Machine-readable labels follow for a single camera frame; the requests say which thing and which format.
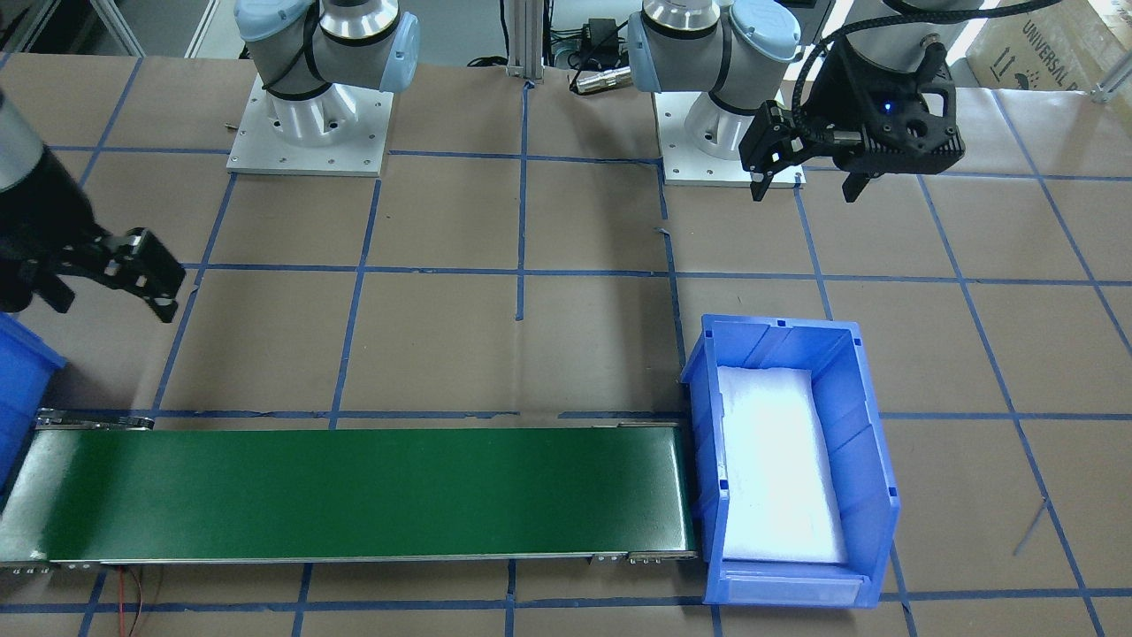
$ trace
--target brown tiled surface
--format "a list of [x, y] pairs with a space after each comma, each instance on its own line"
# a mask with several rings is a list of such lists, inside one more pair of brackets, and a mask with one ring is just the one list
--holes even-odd
[[[834, 318], [860, 324], [871, 358], [918, 634], [1095, 634], [1048, 516], [1013, 554], [1041, 496], [986, 345], [1084, 583], [1107, 589], [1097, 617], [1127, 632], [1132, 354], [1105, 302], [1127, 336], [1132, 144], [1086, 97], [961, 92], [969, 156], [957, 171], [1031, 172], [998, 97], [1041, 173], [1109, 179], [1045, 180], [1055, 208], [1032, 175], [928, 177], [941, 236], [914, 177], [846, 205], [841, 174], [811, 171], [805, 216], [791, 191], [753, 204], [743, 188], [661, 187], [649, 96], [576, 97], [556, 72], [526, 94], [528, 150], [569, 161], [524, 162], [522, 83], [421, 67], [389, 147], [481, 156], [387, 157], [359, 270], [372, 180], [241, 175], [223, 205], [224, 122], [240, 118], [250, 62], [147, 59], [123, 98], [134, 64], [16, 55], [0, 70], [53, 145], [94, 146], [121, 101], [112, 147], [59, 155], [76, 175], [95, 157], [86, 186], [104, 225], [149, 225], [190, 265], [183, 326], [183, 309], [163, 326], [140, 300], [75, 279], [69, 313], [25, 310], [70, 361], [46, 403], [145, 411], [161, 396], [177, 413], [156, 427], [170, 430], [593, 427], [624, 412], [686, 427], [677, 325], [691, 352], [704, 312], [823, 318], [824, 293]], [[499, 636], [509, 622], [540, 637], [908, 635], [891, 567], [876, 610], [724, 608], [718, 621], [695, 604], [704, 571], [523, 560], [512, 580], [505, 561], [316, 565], [305, 583], [294, 565], [147, 567], [164, 605], [143, 630], [290, 635], [298, 619], [306, 636]], [[78, 634], [94, 583], [0, 574], [0, 634]], [[89, 635], [114, 635], [115, 573], [98, 600]]]

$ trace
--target cardboard box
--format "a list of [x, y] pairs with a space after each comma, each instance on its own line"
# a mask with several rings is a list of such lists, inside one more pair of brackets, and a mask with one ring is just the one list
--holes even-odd
[[[967, 52], [983, 86], [1024, 91], [1090, 91], [1132, 49], [1132, 0], [1063, 0], [987, 20]], [[1109, 107], [1132, 136], [1132, 83]]]

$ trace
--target blue plastic bin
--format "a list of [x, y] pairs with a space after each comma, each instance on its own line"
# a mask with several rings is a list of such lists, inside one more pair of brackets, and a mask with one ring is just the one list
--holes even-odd
[[[830, 455], [848, 562], [723, 559], [728, 463], [720, 428], [719, 368], [809, 370]], [[900, 498], [856, 324], [760, 316], [703, 316], [703, 334], [680, 380], [692, 391], [707, 604], [874, 608], [881, 599]]]
[[67, 362], [0, 313], [0, 485], [8, 480], [51, 375]]

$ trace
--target light blue joint cap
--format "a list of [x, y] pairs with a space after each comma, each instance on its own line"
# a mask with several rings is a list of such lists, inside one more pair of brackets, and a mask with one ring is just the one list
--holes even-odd
[[381, 72], [381, 84], [378, 91], [387, 93], [401, 93], [413, 80], [417, 72], [417, 60], [421, 53], [421, 24], [417, 16], [404, 11], [401, 14], [401, 23], [393, 34], [393, 48], [389, 49], [389, 59], [385, 61], [385, 70]]
[[235, 26], [245, 42], [267, 40], [302, 17], [315, 0], [238, 0]]
[[633, 86], [643, 93], [660, 93], [660, 78], [657, 76], [657, 64], [652, 61], [649, 49], [649, 37], [641, 21], [641, 11], [629, 16], [628, 35], [629, 72], [633, 74]]
[[794, 60], [801, 41], [798, 18], [774, 0], [735, 0], [731, 25], [760, 53], [780, 62]]

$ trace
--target red wire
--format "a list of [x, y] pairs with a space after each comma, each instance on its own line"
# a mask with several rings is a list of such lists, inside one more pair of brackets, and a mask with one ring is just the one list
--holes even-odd
[[118, 567], [118, 637], [126, 637], [126, 584], [122, 582], [122, 567]]

